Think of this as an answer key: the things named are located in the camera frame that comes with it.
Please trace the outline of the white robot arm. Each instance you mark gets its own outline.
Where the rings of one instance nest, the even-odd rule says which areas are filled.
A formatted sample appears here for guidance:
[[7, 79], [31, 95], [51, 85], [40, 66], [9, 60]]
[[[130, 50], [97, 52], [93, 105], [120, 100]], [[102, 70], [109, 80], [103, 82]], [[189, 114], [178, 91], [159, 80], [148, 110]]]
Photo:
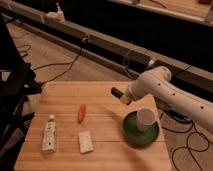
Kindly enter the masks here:
[[213, 103], [175, 87], [171, 77], [164, 66], [145, 71], [127, 86], [124, 96], [131, 102], [151, 94], [213, 134]]

